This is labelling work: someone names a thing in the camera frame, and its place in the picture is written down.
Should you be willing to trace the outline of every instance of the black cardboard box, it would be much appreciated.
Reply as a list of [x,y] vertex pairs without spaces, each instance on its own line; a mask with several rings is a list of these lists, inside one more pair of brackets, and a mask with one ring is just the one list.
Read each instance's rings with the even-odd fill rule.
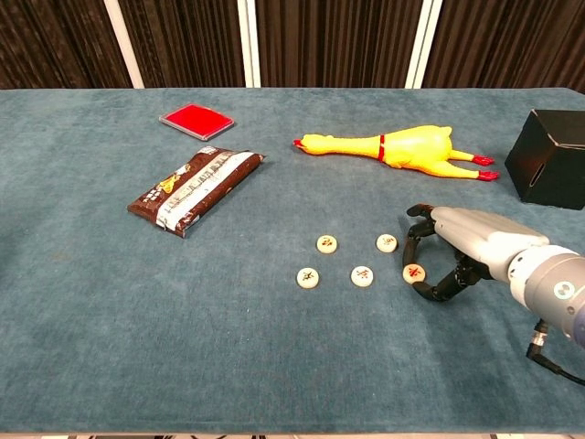
[[585,111],[532,110],[505,160],[522,201],[585,206]]

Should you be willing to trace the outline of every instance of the rubber chicken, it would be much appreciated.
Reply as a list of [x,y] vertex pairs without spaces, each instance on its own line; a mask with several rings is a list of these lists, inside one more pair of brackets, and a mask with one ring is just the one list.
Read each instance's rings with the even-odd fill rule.
[[499,177],[494,171],[471,171],[448,162],[464,160],[488,166],[493,158],[452,149],[450,126],[423,125],[363,138],[340,138],[332,135],[306,134],[294,144],[307,154],[348,154],[377,158],[400,169],[416,169],[436,177],[473,178],[492,181]]

